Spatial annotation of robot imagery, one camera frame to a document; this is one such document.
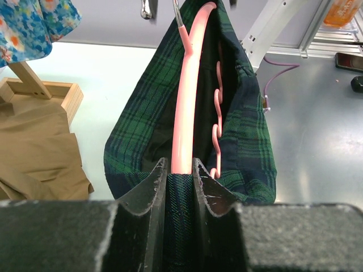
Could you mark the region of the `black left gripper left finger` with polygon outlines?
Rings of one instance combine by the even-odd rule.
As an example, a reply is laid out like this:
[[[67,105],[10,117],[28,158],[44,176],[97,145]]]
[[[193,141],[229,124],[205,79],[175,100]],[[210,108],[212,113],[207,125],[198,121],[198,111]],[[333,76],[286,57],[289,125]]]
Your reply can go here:
[[[2,271],[161,271],[167,160],[114,201],[2,201]]]

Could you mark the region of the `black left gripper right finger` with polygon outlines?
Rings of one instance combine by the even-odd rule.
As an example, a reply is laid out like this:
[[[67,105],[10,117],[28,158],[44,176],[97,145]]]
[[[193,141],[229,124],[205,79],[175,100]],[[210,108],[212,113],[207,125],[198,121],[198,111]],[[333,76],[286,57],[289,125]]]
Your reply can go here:
[[[192,162],[197,271],[361,271],[362,211],[343,203],[251,205]]]

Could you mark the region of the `tan brown skirt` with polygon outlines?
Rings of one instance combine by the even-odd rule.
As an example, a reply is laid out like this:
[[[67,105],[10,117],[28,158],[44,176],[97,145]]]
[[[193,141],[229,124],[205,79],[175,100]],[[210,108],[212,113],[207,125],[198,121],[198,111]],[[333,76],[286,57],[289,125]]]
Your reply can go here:
[[[86,200],[93,191],[60,105],[17,112],[1,102],[2,200]]]

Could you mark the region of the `pink plastic hanger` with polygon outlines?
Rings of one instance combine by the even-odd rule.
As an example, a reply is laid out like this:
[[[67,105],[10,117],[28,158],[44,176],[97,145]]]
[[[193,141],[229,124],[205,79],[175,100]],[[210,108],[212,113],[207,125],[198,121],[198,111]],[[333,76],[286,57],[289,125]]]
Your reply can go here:
[[[184,47],[178,90],[166,103],[142,157],[141,169],[152,169],[157,160],[170,160],[171,173],[190,174],[192,160],[208,162],[216,156],[221,167],[218,138],[222,128],[223,53],[217,32],[217,2],[206,1],[197,10],[188,31],[178,1],[175,19]]]

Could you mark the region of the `green plaid garment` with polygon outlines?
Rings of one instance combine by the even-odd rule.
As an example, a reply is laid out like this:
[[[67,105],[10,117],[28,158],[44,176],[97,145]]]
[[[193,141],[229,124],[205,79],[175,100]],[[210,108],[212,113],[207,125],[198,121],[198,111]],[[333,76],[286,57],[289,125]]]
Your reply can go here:
[[[178,25],[172,22],[140,77],[104,148],[108,186],[120,198],[170,158],[176,98],[184,58]],[[276,167],[260,89],[222,1],[206,25],[193,124],[193,156],[216,166],[212,127],[214,92],[222,87],[221,176],[219,183],[244,203],[274,203]],[[196,271],[193,177],[168,175],[163,271]]]

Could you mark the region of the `blue floral garment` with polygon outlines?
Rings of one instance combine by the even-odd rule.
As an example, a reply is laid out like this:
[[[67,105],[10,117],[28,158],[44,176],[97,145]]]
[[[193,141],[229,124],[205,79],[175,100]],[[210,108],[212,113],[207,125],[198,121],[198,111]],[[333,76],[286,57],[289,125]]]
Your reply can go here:
[[[1,1],[1,67],[44,58],[82,20],[72,1]]]

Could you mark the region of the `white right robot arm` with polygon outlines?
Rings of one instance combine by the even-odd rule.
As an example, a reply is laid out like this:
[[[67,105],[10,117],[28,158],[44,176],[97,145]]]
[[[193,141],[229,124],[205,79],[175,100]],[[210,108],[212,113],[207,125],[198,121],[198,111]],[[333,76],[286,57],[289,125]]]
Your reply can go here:
[[[304,0],[271,0],[267,2],[241,42],[253,71],[258,70],[271,45],[305,3]]]

